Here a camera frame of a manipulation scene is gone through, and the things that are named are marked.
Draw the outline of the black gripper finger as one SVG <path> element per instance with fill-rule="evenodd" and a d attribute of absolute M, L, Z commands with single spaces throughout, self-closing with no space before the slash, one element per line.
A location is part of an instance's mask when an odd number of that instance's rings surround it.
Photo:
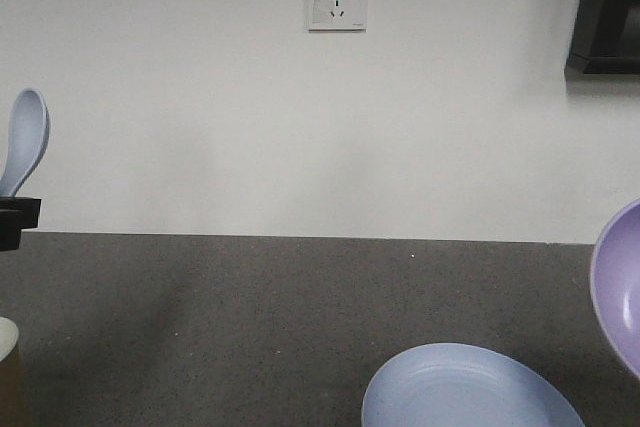
<path fill-rule="evenodd" d="M 41 200 L 30 197 L 1 198 L 1 250 L 18 250 L 22 231 L 38 227 Z"/>

